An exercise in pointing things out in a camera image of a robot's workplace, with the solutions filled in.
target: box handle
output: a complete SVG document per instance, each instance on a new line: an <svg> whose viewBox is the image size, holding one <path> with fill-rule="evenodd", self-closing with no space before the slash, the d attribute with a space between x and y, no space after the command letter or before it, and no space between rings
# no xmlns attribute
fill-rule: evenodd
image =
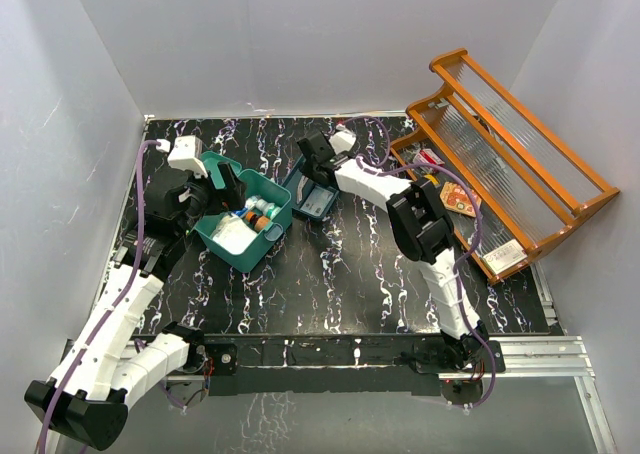
<svg viewBox="0 0 640 454"><path fill-rule="evenodd" d="M267 241L276 242L278 239L280 239L280 236L284 234L284 229L277 222L270 222L262 232L264 232L264 238Z"/></svg>

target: gray floor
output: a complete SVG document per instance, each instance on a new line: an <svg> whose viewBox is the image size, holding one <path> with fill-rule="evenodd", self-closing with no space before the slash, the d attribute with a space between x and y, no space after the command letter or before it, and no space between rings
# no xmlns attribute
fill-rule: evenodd
<svg viewBox="0 0 640 454"><path fill-rule="evenodd" d="M469 416L433 399L401 393L254 394L208 398L182 416L153 390L107 452L596 452L572 378L499 379L491 399ZM69 441L57 450L78 451Z"/></svg>

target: small bottle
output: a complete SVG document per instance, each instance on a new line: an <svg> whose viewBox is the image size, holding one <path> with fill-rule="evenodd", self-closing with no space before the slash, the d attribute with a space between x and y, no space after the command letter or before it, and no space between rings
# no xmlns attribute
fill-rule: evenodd
<svg viewBox="0 0 640 454"><path fill-rule="evenodd" d="M267 202L264 199L260 199L256 202L257 209L260 209L262 213L267 216L269 219L273 219L276 215L282 210L280 207L276 206L273 202Z"/></svg>
<svg viewBox="0 0 640 454"><path fill-rule="evenodd" d="M253 211L248 212L245 219L256 232L260 232L271 222L268 217L260 216Z"/></svg>
<svg viewBox="0 0 640 454"><path fill-rule="evenodd" d="M238 216L240 219L244 219L244 216L247 215L247 212L253 209L256 205L256 202L258 202L259 200L260 200L260 196L251 196L244 203L244 208L240 209L239 211L233 211L233 213L236 216Z"/></svg>

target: open box lid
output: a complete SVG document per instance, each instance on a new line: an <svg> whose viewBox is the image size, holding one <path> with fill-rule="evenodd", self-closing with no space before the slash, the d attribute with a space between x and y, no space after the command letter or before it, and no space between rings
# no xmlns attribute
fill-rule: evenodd
<svg viewBox="0 0 640 454"><path fill-rule="evenodd" d="M213 185L216 189L224 189L224 180L220 175L220 169L218 169L218 164L221 162L228 162L231 164L231 169L236 174L240 174L242 171L242 164L238 161L234 161L233 159L229 159L228 157L221 156L220 154L216 154L212 151L203 152L200 156L200 160L204 164L204 167L211 174L211 180L213 181Z"/></svg>

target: white wall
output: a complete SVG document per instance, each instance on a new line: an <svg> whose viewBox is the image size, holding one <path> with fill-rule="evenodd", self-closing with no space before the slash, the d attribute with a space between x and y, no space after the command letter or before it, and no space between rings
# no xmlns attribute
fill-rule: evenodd
<svg viewBox="0 0 640 454"><path fill-rule="evenodd" d="M621 453L638 452L640 0L559 0L512 88L622 194L544 262Z"/></svg>
<svg viewBox="0 0 640 454"><path fill-rule="evenodd" d="M159 117L403 110L460 46L510 85L555 1L82 0Z"/></svg>
<svg viewBox="0 0 640 454"><path fill-rule="evenodd" d="M143 119L79 0L0 0L0 451L84 324Z"/></svg>

